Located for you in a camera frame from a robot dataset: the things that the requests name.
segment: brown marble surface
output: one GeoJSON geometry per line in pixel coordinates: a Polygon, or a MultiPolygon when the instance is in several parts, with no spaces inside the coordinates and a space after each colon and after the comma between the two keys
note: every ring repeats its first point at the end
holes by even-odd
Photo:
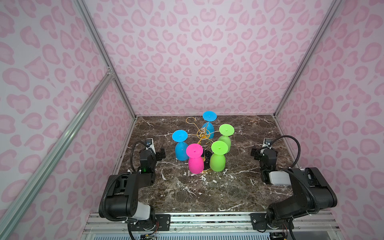
{"type": "MultiPolygon", "coordinates": [[[[196,116],[197,125],[205,121],[196,116]]],[[[215,130],[228,123],[235,128],[230,136],[231,150],[226,154],[226,166],[222,172],[208,170],[192,174],[188,160],[175,157],[176,142],[172,133],[183,129],[195,134],[197,128],[185,122],[186,117],[139,117],[128,147],[137,140],[153,138],[156,151],[164,148],[166,158],[156,166],[156,181],[151,187],[139,189],[139,201],[151,204],[157,212],[204,212],[204,211],[263,211],[270,203],[279,202],[292,194],[290,187],[265,185],[259,174],[259,163],[250,156],[251,148],[259,148],[265,137],[280,136],[272,116],[218,116],[212,122],[215,130]]],[[[221,134],[215,133],[213,141],[221,134]]],[[[196,136],[188,136],[186,143],[196,143],[196,136]]],[[[278,151],[278,167],[287,167],[292,160],[283,140],[273,147],[278,151]]],[[[134,166],[139,166],[138,145],[134,153],[134,166]]],[[[127,149],[120,173],[127,171],[131,150],[127,149]]]]}

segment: cable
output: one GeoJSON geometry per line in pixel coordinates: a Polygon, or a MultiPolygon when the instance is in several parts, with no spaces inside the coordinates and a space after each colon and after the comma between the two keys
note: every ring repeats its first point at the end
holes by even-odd
{"type": "Polygon", "coordinates": [[[296,176],[296,174],[294,174],[293,172],[289,171],[288,169],[281,169],[282,171],[288,173],[290,176],[294,177],[302,187],[305,188],[305,190],[308,192],[309,196],[311,197],[311,200],[313,201],[313,204],[314,204],[314,211],[311,212],[311,211],[308,211],[308,213],[311,213],[311,214],[316,214],[320,211],[320,206],[319,206],[319,203],[316,199],[316,197],[313,195],[311,189],[310,189],[310,186],[304,182],[301,178],[299,178],[298,176],[296,176]]]}
{"type": "Polygon", "coordinates": [[[159,222],[158,221],[155,222],[155,225],[157,226],[156,229],[151,234],[148,234],[148,236],[153,235],[159,229],[159,222]]]}
{"type": "Polygon", "coordinates": [[[291,238],[292,238],[292,240],[296,240],[295,236],[293,235],[293,231],[292,231],[292,224],[293,224],[292,221],[293,221],[292,218],[290,218],[290,219],[288,220],[288,229],[289,229],[289,233],[291,234],[291,238]]]}
{"type": "Polygon", "coordinates": [[[128,228],[128,233],[129,233],[129,236],[131,237],[131,240],[135,240],[135,238],[133,237],[131,226],[129,223],[127,224],[127,228],[128,228]]]}
{"type": "Polygon", "coordinates": [[[288,236],[288,229],[285,223],[283,223],[283,226],[285,227],[285,236],[288,236]]]}
{"type": "Polygon", "coordinates": [[[108,213],[107,213],[107,210],[106,210],[106,205],[107,205],[107,196],[108,196],[108,193],[109,193],[109,190],[111,189],[112,185],[123,175],[129,175],[130,173],[128,172],[124,172],[124,173],[120,173],[118,175],[116,175],[108,184],[107,186],[105,187],[105,190],[104,190],[104,193],[103,193],[103,197],[101,198],[101,212],[102,214],[104,215],[104,217],[106,219],[108,219],[109,221],[112,221],[112,222],[118,222],[118,221],[121,221],[124,219],[124,217],[121,217],[121,218],[115,218],[115,217],[111,217],[108,213]]]}
{"type": "Polygon", "coordinates": [[[136,147],[136,145],[137,145],[138,143],[141,143],[144,147],[149,148],[149,150],[153,153],[153,155],[156,155],[156,154],[154,153],[153,149],[152,149],[151,147],[149,147],[149,145],[145,144],[145,143],[142,142],[142,141],[137,141],[137,142],[135,142],[135,143],[133,144],[133,146],[132,146],[131,157],[130,157],[130,159],[129,159],[129,164],[131,165],[131,169],[132,169],[133,172],[136,172],[136,169],[135,169],[134,166],[133,166],[133,152],[135,151],[135,147],[136,147]]]}
{"type": "Polygon", "coordinates": [[[296,156],[296,159],[295,159],[295,161],[293,162],[293,164],[290,166],[290,168],[293,168],[293,167],[296,165],[296,163],[299,161],[299,157],[300,157],[300,154],[301,154],[300,143],[299,143],[299,141],[297,141],[296,138],[294,138],[294,137],[292,137],[292,136],[290,136],[290,135],[282,135],[282,136],[276,138],[275,140],[273,140],[273,141],[271,142],[270,146],[272,147],[272,145],[273,145],[277,140],[279,140],[279,139],[281,139],[281,138],[285,138],[285,137],[288,137],[288,138],[290,138],[290,139],[293,139],[293,140],[296,142],[296,144],[297,144],[297,156],[296,156]]]}
{"type": "Polygon", "coordinates": [[[259,223],[262,223],[262,222],[265,223],[265,228],[264,228],[263,231],[260,231],[260,230],[256,229],[258,232],[265,232],[265,231],[266,231],[266,225],[267,225],[267,222],[266,222],[265,219],[263,219],[263,220],[261,220],[261,221],[257,221],[257,222],[255,222],[255,226],[256,226],[257,224],[259,224],[259,223]]]}

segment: aluminum frame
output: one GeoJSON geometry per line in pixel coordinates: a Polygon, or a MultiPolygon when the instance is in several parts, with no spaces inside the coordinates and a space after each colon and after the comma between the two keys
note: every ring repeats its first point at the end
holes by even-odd
{"type": "Polygon", "coordinates": [[[93,111],[94,106],[97,104],[104,91],[112,82],[114,76],[107,73],[101,82],[97,85],[96,89],[85,101],[79,112],[70,122],[62,136],[53,146],[49,154],[44,158],[35,173],[28,180],[23,190],[19,193],[17,198],[9,206],[4,216],[0,221],[0,239],[8,239],[12,234],[17,224],[28,210],[31,203],[43,187],[44,183],[55,169],[57,163],[60,161],[65,151],[68,149],[72,140],[82,127],[83,123],[88,118],[89,114],[93,111]]]}
{"type": "Polygon", "coordinates": [[[319,28],[317,29],[313,40],[311,41],[302,61],[300,62],[295,74],[292,77],[291,82],[289,83],[286,91],[283,94],[283,97],[281,98],[281,101],[279,105],[276,108],[274,116],[278,116],[282,109],[284,108],[285,103],[287,102],[289,96],[293,92],[293,89],[295,88],[297,82],[300,80],[301,74],[304,71],[304,69],[307,67],[309,61],[311,60],[313,54],[315,53],[317,47],[319,46],[322,38],[324,37],[325,33],[331,26],[334,18],[336,17],[339,10],[341,10],[341,5],[344,3],[345,0],[333,0],[331,3],[331,6],[328,8],[327,13],[324,16],[323,21],[321,22],[319,28]]]}
{"type": "MultiPolygon", "coordinates": [[[[266,212],[164,212],[159,214],[171,215],[170,230],[162,233],[250,233],[255,232],[252,228],[250,213],[266,212]]],[[[318,214],[297,218],[294,220],[294,225],[294,232],[340,231],[329,210],[321,210],[318,214]]],[[[267,230],[267,232],[281,232],[281,230],[267,230]]],[[[126,234],[127,224],[110,222],[96,213],[90,214],[83,236],[86,239],[95,234],[116,233],[126,234]]]]}
{"type": "Polygon", "coordinates": [[[85,26],[87,27],[89,33],[91,34],[93,41],[95,42],[97,49],[100,52],[100,55],[104,61],[105,66],[112,73],[112,75],[116,76],[114,78],[114,81],[118,87],[119,93],[120,93],[121,97],[123,98],[123,102],[127,106],[129,113],[131,114],[132,118],[135,119],[136,114],[132,108],[132,105],[129,102],[127,94],[125,93],[125,91],[122,87],[120,79],[118,78],[118,76],[116,74],[115,68],[113,67],[112,61],[109,58],[108,53],[105,49],[105,46],[101,40],[101,37],[100,37],[96,27],[95,27],[95,24],[93,22],[93,18],[92,18],[91,14],[88,10],[87,5],[85,4],[84,0],[73,0],[73,1],[76,5],[78,11],[79,11],[79,14],[81,15],[81,17],[85,23],[85,26]]]}
{"type": "Polygon", "coordinates": [[[121,152],[119,154],[119,158],[118,158],[118,160],[117,160],[117,162],[115,164],[115,167],[114,167],[114,170],[113,170],[112,174],[118,174],[119,173],[119,170],[120,170],[120,167],[121,167],[121,163],[122,163],[122,161],[124,159],[125,153],[127,152],[129,139],[131,138],[131,135],[132,135],[132,132],[133,132],[133,128],[135,127],[136,121],[137,121],[137,118],[135,118],[132,121],[132,123],[131,123],[129,132],[127,133],[127,136],[126,136],[126,138],[124,140],[124,143],[122,144],[122,146],[124,146],[124,148],[121,149],[121,152]]]}

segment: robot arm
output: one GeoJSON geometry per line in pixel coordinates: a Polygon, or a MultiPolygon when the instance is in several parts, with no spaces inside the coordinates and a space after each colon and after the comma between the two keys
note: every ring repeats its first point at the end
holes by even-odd
{"type": "MultiPolygon", "coordinates": [[[[292,136],[282,137],[292,138],[298,144],[298,157],[294,162],[295,164],[300,156],[300,144],[292,136]]],[[[270,228],[287,223],[290,227],[291,236],[293,236],[291,231],[293,219],[308,214],[316,214],[321,209],[335,207],[337,198],[316,167],[293,169],[291,166],[289,169],[277,170],[278,153],[272,148],[272,144],[276,140],[272,141],[265,138],[261,149],[252,149],[251,156],[259,161],[261,179],[265,184],[292,186],[293,195],[291,197],[268,206],[264,222],[267,223],[265,227],[268,225],[270,228]]]]}
{"type": "Polygon", "coordinates": [[[319,210],[336,206],[336,195],[318,168],[308,167],[288,171],[291,171],[293,175],[297,176],[309,187],[315,199],[311,198],[308,190],[299,183],[297,178],[289,175],[293,195],[268,206],[266,218],[270,219],[272,224],[307,215],[308,212],[315,209],[315,201],[319,210]]]}
{"type": "Polygon", "coordinates": [[[111,221],[127,218],[138,221],[147,228],[155,223],[155,211],[152,206],[138,201],[138,191],[142,187],[152,186],[156,178],[156,162],[165,158],[165,151],[155,153],[153,142],[146,140],[146,149],[140,152],[140,168],[137,172],[111,175],[108,178],[103,198],[99,205],[100,217],[111,221]]]}

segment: pink leopard print wall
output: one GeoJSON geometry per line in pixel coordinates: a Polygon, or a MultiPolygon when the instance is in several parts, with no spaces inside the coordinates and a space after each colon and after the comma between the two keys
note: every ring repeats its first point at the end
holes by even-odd
{"type": "Polygon", "coordinates": [[[0,217],[105,72],[71,0],[0,2],[0,217]]]}
{"type": "Polygon", "coordinates": [[[336,192],[346,240],[384,236],[383,12],[383,1],[346,1],[279,116],[301,166],[336,192]]]}
{"type": "Polygon", "coordinates": [[[136,114],[268,114],[331,0],[86,3],[136,114]]]}
{"type": "Polygon", "coordinates": [[[131,123],[111,83],[9,240],[79,239],[131,123]]]}

